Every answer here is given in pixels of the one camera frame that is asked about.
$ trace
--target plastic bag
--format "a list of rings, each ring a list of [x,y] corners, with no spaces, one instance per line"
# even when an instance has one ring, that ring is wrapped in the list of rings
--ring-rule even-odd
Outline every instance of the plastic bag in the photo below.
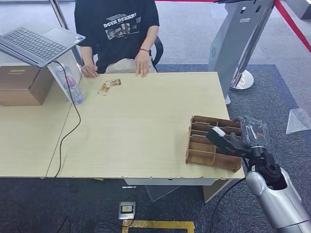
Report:
[[[236,121],[241,122],[242,140],[244,148],[268,147],[269,145],[270,137],[266,123],[249,116],[239,116]]]
[[[291,109],[286,135],[303,130],[311,130],[311,118],[303,108]]]

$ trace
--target red rope barrier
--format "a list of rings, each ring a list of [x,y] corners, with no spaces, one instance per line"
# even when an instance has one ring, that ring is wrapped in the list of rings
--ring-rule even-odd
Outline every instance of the red rope barrier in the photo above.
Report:
[[[282,5],[280,0],[276,0],[275,4],[276,9],[296,34],[300,41],[306,47],[307,50],[311,52],[311,45],[309,41],[294,22],[294,20],[288,14],[286,9]]]
[[[156,1],[190,1],[190,2],[214,2],[215,0],[156,0]],[[275,4],[276,9],[295,33],[307,50],[311,52],[311,45],[309,41],[302,33],[294,20],[287,12],[287,10],[282,5],[280,0],[276,0]]]

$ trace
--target metal pole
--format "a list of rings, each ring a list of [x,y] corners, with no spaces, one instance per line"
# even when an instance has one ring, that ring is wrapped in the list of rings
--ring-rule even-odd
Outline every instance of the metal pole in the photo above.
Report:
[[[52,6],[54,12],[55,13],[56,17],[57,18],[58,22],[60,24],[62,28],[65,28],[69,30],[69,27],[65,20],[64,15],[63,15],[62,10],[60,9],[60,4],[58,3],[58,0],[49,0],[51,5]],[[72,51],[75,58],[75,60],[78,62],[78,64],[82,66],[83,65],[83,60],[80,56],[80,53],[79,52],[78,48],[76,46],[72,48]]]
[[[236,72],[235,73],[235,76],[233,77],[232,82],[231,83],[230,89],[243,90],[242,88],[237,88],[237,86],[240,83],[243,73],[246,69],[246,66],[248,64],[251,55],[253,55],[253,52],[255,49],[256,45],[258,43],[262,32],[263,31],[266,24],[268,22],[269,18],[273,12],[273,9],[274,7],[274,1],[275,0],[271,0],[270,4],[269,4],[268,7],[266,8],[261,19],[258,22],[258,24],[251,37],[250,41],[248,42],[242,57],[241,58],[240,63],[238,66]]]

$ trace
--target printed graphic on t-shirt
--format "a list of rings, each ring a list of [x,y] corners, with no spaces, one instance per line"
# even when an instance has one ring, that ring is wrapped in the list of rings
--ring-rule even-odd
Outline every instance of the printed graphic on t-shirt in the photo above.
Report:
[[[134,13],[131,15],[119,14],[106,18],[106,20],[108,21],[104,23],[103,27],[108,39],[112,40],[115,37],[127,38],[131,34],[139,33],[137,25],[141,23],[142,18],[137,18],[137,13]]]

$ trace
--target card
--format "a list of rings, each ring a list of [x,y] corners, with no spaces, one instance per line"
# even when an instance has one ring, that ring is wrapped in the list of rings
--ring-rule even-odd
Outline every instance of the card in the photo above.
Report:
[[[120,86],[122,85],[120,79],[115,79],[115,80],[109,80],[106,82],[106,85],[107,87],[112,87],[112,86]]]
[[[106,96],[109,89],[110,89],[109,87],[107,87],[107,86],[104,83],[104,84],[103,84],[103,86],[100,88],[100,90],[98,92],[98,95]]]

